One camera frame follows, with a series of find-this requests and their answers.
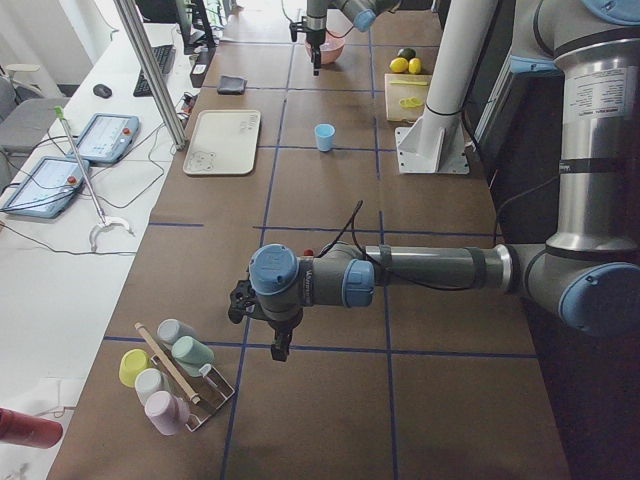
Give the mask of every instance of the bowl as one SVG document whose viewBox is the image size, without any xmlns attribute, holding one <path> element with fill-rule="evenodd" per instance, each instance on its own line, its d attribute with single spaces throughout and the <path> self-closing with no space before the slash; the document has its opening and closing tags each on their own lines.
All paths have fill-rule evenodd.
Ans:
<svg viewBox="0 0 640 480">
<path fill-rule="evenodd" d="M 344 38 L 338 38 L 334 32 L 327 30 L 325 42 L 320 45 L 320 53 L 322 56 L 321 64 L 327 65 L 328 63 L 335 62 L 342 54 L 344 48 Z M 304 48 L 307 50 L 307 55 L 311 58 L 311 45 L 304 42 Z"/>
</svg>

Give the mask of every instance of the computer mouse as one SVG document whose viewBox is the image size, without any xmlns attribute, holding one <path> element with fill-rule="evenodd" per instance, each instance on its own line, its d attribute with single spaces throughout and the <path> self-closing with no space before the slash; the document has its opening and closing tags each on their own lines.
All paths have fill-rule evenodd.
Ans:
<svg viewBox="0 0 640 480">
<path fill-rule="evenodd" d="M 109 98 L 113 94 L 111 89 L 103 83 L 98 83 L 96 86 L 94 86 L 93 93 L 102 98 Z"/>
</svg>

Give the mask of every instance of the red can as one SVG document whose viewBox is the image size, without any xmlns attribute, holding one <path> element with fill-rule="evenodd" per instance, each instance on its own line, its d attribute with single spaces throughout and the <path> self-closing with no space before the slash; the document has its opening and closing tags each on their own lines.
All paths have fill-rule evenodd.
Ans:
<svg viewBox="0 0 640 480">
<path fill-rule="evenodd" d="M 58 422 L 0 408 L 0 442 L 49 448 L 61 437 L 62 425 Z"/>
</svg>

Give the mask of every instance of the wooden cutting board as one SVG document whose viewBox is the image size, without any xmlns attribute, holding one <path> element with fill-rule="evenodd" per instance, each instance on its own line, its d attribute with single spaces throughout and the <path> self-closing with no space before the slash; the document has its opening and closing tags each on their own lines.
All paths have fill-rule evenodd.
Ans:
<svg viewBox="0 0 640 480">
<path fill-rule="evenodd" d="M 405 108 L 400 105 L 404 98 L 416 97 L 423 102 L 429 91 L 431 75 L 411 75 L 408 73 L 386 73 L 384 75 L 384 96 L 387 120 L 393 122 L 414 122 L 424 111 L 424 105 Z"/>
</svg>

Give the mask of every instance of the black keyboard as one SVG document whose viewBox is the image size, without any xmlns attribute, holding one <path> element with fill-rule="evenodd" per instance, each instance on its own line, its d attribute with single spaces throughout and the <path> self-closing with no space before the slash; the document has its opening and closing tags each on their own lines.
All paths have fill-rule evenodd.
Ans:
<svg viewBox="0 0 640 480">
<path fill-rule="evenodd" d="M 152 47 L 151 50 L 153 50 L 153 55 L 158 61 L 160 71 L 163 75 L 167 75 L 173 67 L 173 60 L 176 56 L 176 49 L 173 45 L 160 45 L 159 47 Z M 142 70 L 140 70 L 138 81 L 136 82 L 136 87 L 133 90 L 133 96 L 148 97 L 150 95 L 151 87 L 149 86 L 149 82 L 147 82 L 147 79 L 144 77 L 144 73 L 142 72 Z"/>
</svg>

